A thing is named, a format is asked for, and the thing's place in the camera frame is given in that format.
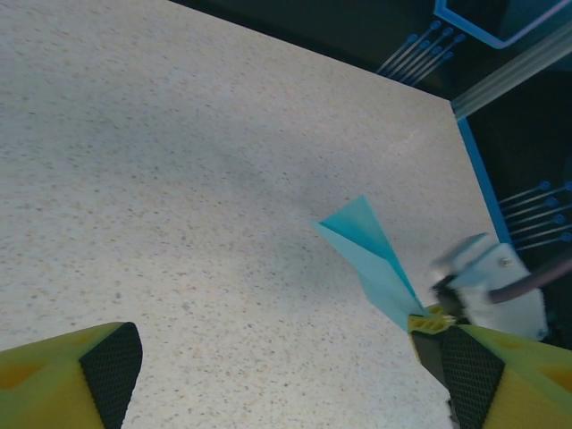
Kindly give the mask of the light blue paper sheet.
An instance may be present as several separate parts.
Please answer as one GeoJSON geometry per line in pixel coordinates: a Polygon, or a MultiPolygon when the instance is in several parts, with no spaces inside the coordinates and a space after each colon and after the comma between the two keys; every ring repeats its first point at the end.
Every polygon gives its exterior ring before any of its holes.
{"type": "Polygon", "coordinates": [[[401,330],[411,315],[428,314],[366,197],[312,226],[352,265],[370,303],[401,330]]]}

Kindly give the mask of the aluminium frame post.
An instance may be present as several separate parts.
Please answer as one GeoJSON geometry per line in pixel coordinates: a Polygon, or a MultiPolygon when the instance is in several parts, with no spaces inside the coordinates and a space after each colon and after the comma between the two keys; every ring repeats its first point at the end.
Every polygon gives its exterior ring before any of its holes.
{"type": "Polygon", "coordinates": [[[466,119],[538,72],[572,53],[572,21],[492,72],[450,104],[458,121],[466,119]]]}

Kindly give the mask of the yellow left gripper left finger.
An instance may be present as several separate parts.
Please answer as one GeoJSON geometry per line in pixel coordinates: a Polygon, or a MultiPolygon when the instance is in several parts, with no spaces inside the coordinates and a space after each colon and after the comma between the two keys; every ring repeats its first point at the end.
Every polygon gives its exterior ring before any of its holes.
{"type": "Polygon", "coordinates": [[[0,429],[122,429],[142,365],[132,322],[0,351],[0,429]]]}

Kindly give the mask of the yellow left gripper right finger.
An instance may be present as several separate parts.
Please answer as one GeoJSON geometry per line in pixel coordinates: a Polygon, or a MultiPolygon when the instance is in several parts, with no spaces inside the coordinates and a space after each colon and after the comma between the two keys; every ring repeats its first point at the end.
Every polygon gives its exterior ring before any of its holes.
{"type": "Polygon", "coordinates": [[[572,351],[476,326],[444,333],[455,429],[572,429],[572,351]]]}

